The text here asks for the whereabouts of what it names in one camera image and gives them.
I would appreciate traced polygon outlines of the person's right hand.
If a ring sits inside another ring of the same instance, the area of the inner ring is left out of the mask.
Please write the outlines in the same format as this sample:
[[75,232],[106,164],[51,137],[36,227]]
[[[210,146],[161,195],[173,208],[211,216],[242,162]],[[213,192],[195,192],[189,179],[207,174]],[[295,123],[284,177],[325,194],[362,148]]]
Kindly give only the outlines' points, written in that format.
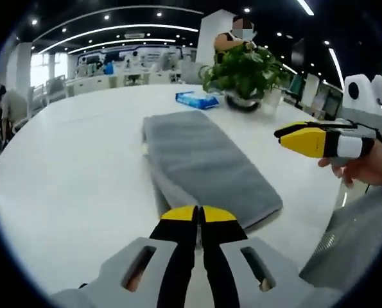
[[354,181],[368,185],[382,185],[382,143],[375,141],[370,153],[362,158],[350,160],[343,167],[332,165],[328,158],[318,161],[319,167],[331,166],[333,174],[341,178],[347,187],[352,187]]

